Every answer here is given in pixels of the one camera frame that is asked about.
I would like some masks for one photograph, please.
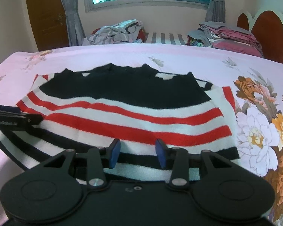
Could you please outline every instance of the metal screw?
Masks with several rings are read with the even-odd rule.
[[[97,187],[97,186],[103,185],[104,181],[100,178],[93,178],[93,179],[89,180],[88,183],[93,187]]]
[[[175,178],[172,180],[172,184],[175,186],[184,186],[186,183],[187,181],[183,178]]]
[[[142,187],[140,187],[140,186],[135,186],[134,189],[135,189],[135,190],[142,190]]]

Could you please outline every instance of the striped sweater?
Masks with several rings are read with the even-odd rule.
[[[44,120],[26,131],[0,131],[0,148],[23,169],[65,149],[87,152],[121,140],[121,153],[111,179],[168,180],[155,154],[155,141],[199,154],[210,149],[239,158],[235,132],[234,97],[230,87],[197,80],[192,73],[171,75],[143,65],[108,64],[87,72],[36,76],[31,91],[17,103],[26,113]],[[84,182],[86,169],[76,178]],[[190,168],[190,180],[199,179]]]

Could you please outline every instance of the pile of clothes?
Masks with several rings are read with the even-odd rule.
[[[211,47],[263,58],[262,46],[255,36],[237,26],[222,22],[204,22],[188,33],[189,46]]]
[[[145,35],[143,23],[137,19],[123,21],[116,25],[96,29],[83,40],[83,46],[114,43],[143,43]]]

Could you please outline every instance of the wooden door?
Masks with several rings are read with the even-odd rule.
[[[39,51],[68,47],[66,16],[61,0],[26,0]]]

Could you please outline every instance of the folded clothes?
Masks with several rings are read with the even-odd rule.
[[[244,34],[251,34],[249,31],[242,29],[238,26],[233,26],[233,25],[228,25],[226,23],[223,22],[213,22],[213,21],[209,21],[209,22],[204,22],[201,23],[200,26],[205,25],[207,27],[210,27],[211,29],[221,29],[221,28],[226,28],[227,30],[233,30],[233,31],[238,31]]]
[[[205,47],[218,48],[263,57],[262,46],[255,36],[237,26],[222,22],[204,22],[198,30],[189,32],[190,41],[201,41]]]
[[[246,43],[236,42],[234,40],[215,40],[214,42],[212,42],[212,47],[216,49],[228,50],[236,53],[243,53],[263,58],[262,54],[255,47],[252,47]]]

